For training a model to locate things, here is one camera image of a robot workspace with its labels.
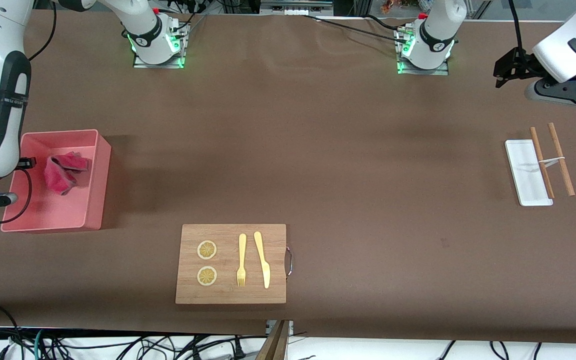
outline white robotic arm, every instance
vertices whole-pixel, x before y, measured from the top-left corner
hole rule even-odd
[[[427,18],[418,18],[406,25],[412,28],[409,45],[402,56],[420,69],[436,69],[450,56],[455,34],[466,19],[464,0],[434,0]]]
[[[53,0],[67,9],[85,11],[96,0]],[[166,62],[180,50],[179,21],[155,14],[147,0],[100,0],[121,20],[132,48],[147,64]],[[24,32],[32,0],[0,0],[0,178],[19,165],[19,139],[30,90],[31,66],[24,51]],[[15,196],[0,196],[0,207]]]
[[[526,54],[513,48],[494,64],[496,87],[513,79],[541,78],[526,88],[531,100],[576,105],[576,12]]]

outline wooden knife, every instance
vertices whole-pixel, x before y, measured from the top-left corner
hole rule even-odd
[[[268,289],[270,286],[270,264],[264,258],[264,240],[261,238],[261,232],[254,232],[254,243],[256,250],[259,252],[259,260],[261,260],[261,270],[263,271],[263,287]]]

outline brown paper tabletop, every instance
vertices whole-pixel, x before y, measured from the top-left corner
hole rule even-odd
[[[32,14],[28,53],[51,24]],[[556,27],[522,23],[525,47]],[[520,207],[504,148],[536,126],[554,154],[554,122],[576,190],[576,108],[495,89],[512,23],[464,23],[448,77],[301,16],[210,16],[183,70],[132,69],[121,29],[60,11],[32,62],[23,131],[98,129],[112,158],[102,230],[0,232],[20,325],[576,342],[576,196],[555,169],[554,205]],[[236,223],[287,224],[287,303],[175,305],[182,225]]]

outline wooden cutting board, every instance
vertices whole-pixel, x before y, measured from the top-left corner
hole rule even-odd
[[[270,264],[270,286],[264,287],[261,260],[253,237],[263,237],[263,253]],[[247,235],[246,285],[237,286],[240,267],[239,238]],[[197,247],[205,240],[214,242],[216,254],[202,259]],[[177,304],[285,304],[286,303],[286,225],[285,224],[185,224],[181,231],[179,269],[176,276]],[[217,271],[212,285],[201,285],[197,273],[210,266]]]

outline wooden chopstick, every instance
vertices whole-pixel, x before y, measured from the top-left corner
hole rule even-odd
[[[557,137],[557,131],[555,130],[555,124],[549,122],[548,130],[550,130],[550,137],[552,137],[552,142],[555,143],[555,150],[557,151],[557,157],[562,158],[564,153],[562,151],[562,144],[560,144],[560,138]],[[568,172],[568,167],[566,166],[566,159],[559,159],[559,168],[561,169],[561,176],[564,178],[564,185],[566,186],[566,191],[568,196],[575,196],[575,189],[572,187],[572,181],[570,180],[570,174]]]
[[[530,127],[530,137],[532,137],[532,143],[534,144],[534,152],[537,153],[539,170],[541,171],[541,175],[543,176],[543,182],[544,184],[546,184],[546,191],[548,192],[548,198],[554,199],[555,194],[553,193],[553,185],[551,185],[551,178],[548,176],[548,170],[546,170],[546,164],[541,162],[542,160],[544,160],[544,155],[542,154],[542,147],[539,146],[539,138],[537,138],[537,129],[535,129],[535,126]]]

